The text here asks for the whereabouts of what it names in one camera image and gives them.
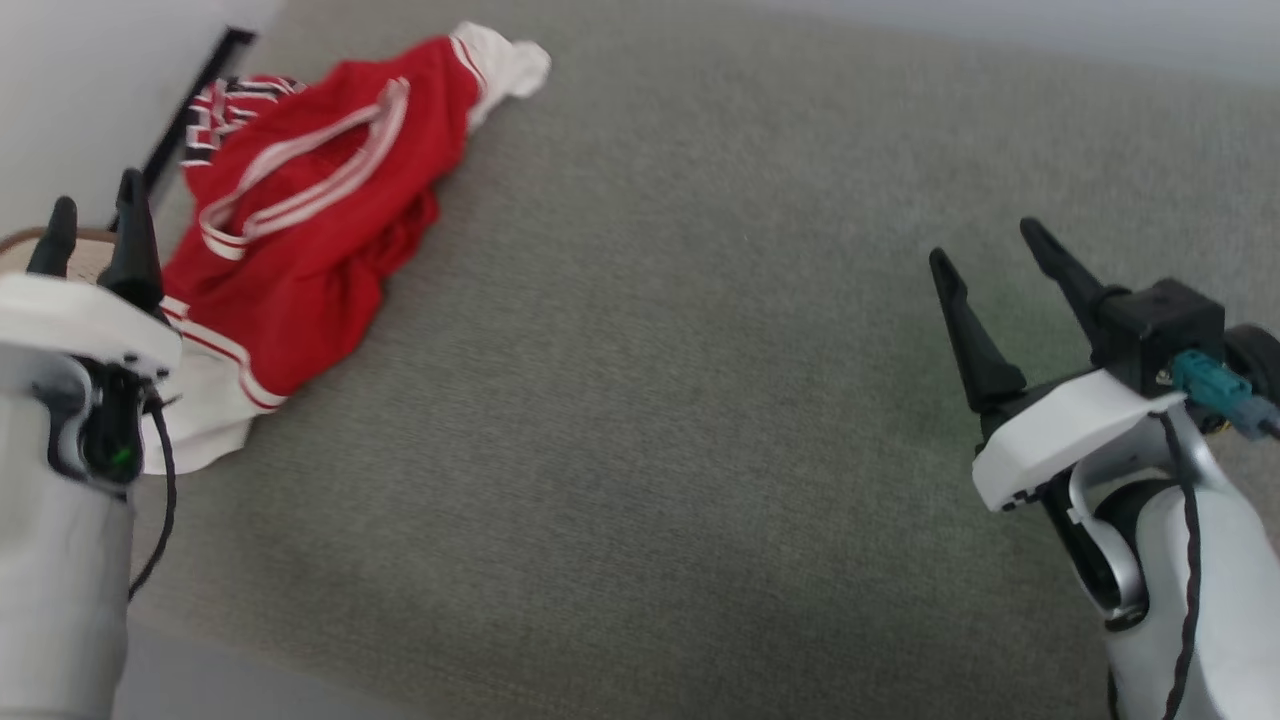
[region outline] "white stripe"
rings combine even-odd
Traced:
[[[404,124],[404,114],[408,110],[408,104],[406,101],[408,82],[404,81],[404,78],[399,78],[397,82],[401,85],[401,90],[398,92],[393,91],[392,87],[388,86],[387,95],[390,96],[390,106],[387,109],[387,115],[371,123],[369,140],[374,147],[369,151],[366,151],[367,145],[366,147],[360,149],[355,155],[352,155],[351,160],[343,165],[342,169],[324,182],[312,186],[306,192],[300,193],[285,202],[280,202],[268,208],[266,210],[255,213],[252,222],[256,227],[257,234],[270,234],[279,229],[296,225],[314,218],[316,213],[355,192],[370,178],[370,176],[374,174],[378,167],[381,165],[383,160],[390,152],[392,146],[396,145],[396,140],[399,137],[401,127]],[[271,215],[276,213],[282,214],[271,218]]]
[[[292,95],[293,94],[293,90],[289,88],[289,86],[287,86],[284,83],[269,81],[269,79],[264,79],[264,81],[259,81],[259,79],[246,81],[246,79],[242,79],[237,85],[239,85],[244,90],[259,90],[259,91],[264,91],[264,90],[266,90],[266,91],[269,91],[269,90],[279,90],[280,92],[283,92],[285,95]]]
[[[223,106],[227,104],[227,81],[218,78],[214,85],[214,117],[219,120],[223,119]]]
[[[244,250],[239,247],[228,247],[209,236],[205,237],[205,247],[207,247],[214,255],[224,258],[227,260],[239,260],[244,256]]]
[[[243,92],[241,91],[228,92],[227,97],[255,97],[261,100],[275,100],[275,94],[266,90],[262,91],[247,90]]]
[[[227,243],[243,246],[252,240],[279,229],[305,222],[316,213],[342,200],[356,191],[378,169],[378,165],[390,152],[408,111],[408,81],[397,78],[389,81],[379,97],[379,104],[369,105],[351,113],[333,126],[307,133],[300,138],[276,142],[264,150],[244,170],[236,191],[206,208],[198,218],[205,245],[221,258],[238,260],[244,251],[227,247]],[[270,208],[250,215],[244,222],[243,237],[219,229],[230,219],[232,205],[244,192],[275,172],[288,160],[310,152],[329,140],[360,124],[370,124],[365,146],[357,150],[335,173],[307,190]]]
[[[250,369],[250,356],[248,351],[244,350],[244,346],[216,331],[211,331],[205,325],[191,320],[178,320],[177,324],[179,325],[178,329],[180,329],[183,334],[207,342],[239,364],[243,389],[247,391],[251,400],[270,407],[279,407],[285,400],[288,400],[288,396],[275,395],[262,387],[262,383],[257,382],[257,378],[253,377],[253,372]]]
[[[187,305],[186,302],[166,295],[164,296],[164,299],[160,300],[160,307],[164,310],[169,310],[174,315],[186,318],[187,310],[191,309],[191,305]]]
[[[223,126],[220,128],[215,128],[214,132],[218,133],[218,135],[230,135],[230,133],[238,131],[239,128],[244,127],[244,124],[246,124],[244,120],[234,120],[234,122],[227,123],[225,126]]]
[[[376,104],[366,105],[329,127],[310,132],[302,137],[271,145],[255,158],[253,161],[250,163],[248,168],[244,169],[244,174],[241,176],[239,188],[248,190],[260,179],[275,172],[285,161],[320,147],[325,142],[329,142],[334,137],[356,126],[367,123],[369,120],[376,118],[380,111],[381,108]]]
[[[462,67],[471,70],[471,74],[476,77],[476,85],[480,86],[479,97],[484,97],[485,90],[488,88],[488,83],[484,79],[484,74],[480,73],[480,69],[476,68],[475,64],[471,61],[471,56],[470,54],[467,54],[466,50],[466,44],[462,40],[451,35],[449,45],[453,46],[453,56],[457,58],[460,63],[462,63]]]

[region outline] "white wall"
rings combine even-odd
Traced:
[[[70,195],[82,225],[114,214],[227,24],[279,0],[0,0],[0,234]]]
[[[1280,86],[1280,0],[749,0]]]

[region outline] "baseboard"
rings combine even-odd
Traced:
[[[187,135],[186,118],[187,106],[191,105],[193,97],[205,88],[206,85],[212,82],[220,74],[227,70],[227,65],[236,56],[236,53],[248,47],[257,38],[257,33],[237,27],[228,27],[223,32],[223,37],[214,46],[214,51],[209,55],[209,60],[200,69],[200,74],[191,83],[191,88],[187,95],[183,96],[182,102],[173,111],[173,117],[169,119],[169,127],[165,129],[164,135],[160,136],[160,141],[151,150],[151,155],[147,156],[146,164],[142,165],[142,183],[146,186],[150,193],[156,182],[160,179],[160,174],[173,160],[174,154],[179,152],[183,147],[183,140]],[[113,218],[111,224],[108,229],[115,231],[119,218]]]

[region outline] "carpet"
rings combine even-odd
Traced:
[[[1280,328],[1280,94],[669,0],[293,3],[242,70],[461,19],[548,85],[475,135],[361,348],[179,479],[132,612],[439,719],[1103,717],[1046,518],[970,484],[925,259],[1032,382],[1087,347],[1023,215]],[[1215,447],[1280,529],[1277,450]]]

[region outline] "white fabric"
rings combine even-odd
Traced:
[[[511,42],[497,31],[475,23],[460,24],[449,37],[458,60],[476,74],[480,100],[467,113],[467,129],[484,123],[504,97],[529,97],[547,82],[552,56],[529,41]]]
[[[532,42],[513,44],[493,29],[467,22],[449,37],[458,60],[475,73],[480,86],[480,99],[467,113],[468,131],[480,127],[489,111],[508,95],[529,97],[547,81],[550,56]],[[230,245],[225,247],[234,251]],[[242,369],[236,360],[202,345],[200,341],[237,355],[234,342],[220,336],[205,337],[207,329],[187,322],[187,307],[180,302],[165,299],[161,307],[187,336],[180,366],[160,387],[161,396],[173,401],[164,416],[173,443],[174,469],[180,475],[244,447],[252,419],[271,413],[285,398],[265,391],[247,365]],[[247,355],[241,359],[243,363],[247,360]],[[155,425],[145,421],[142,432],[145,471],[164,474],[164,456]]]

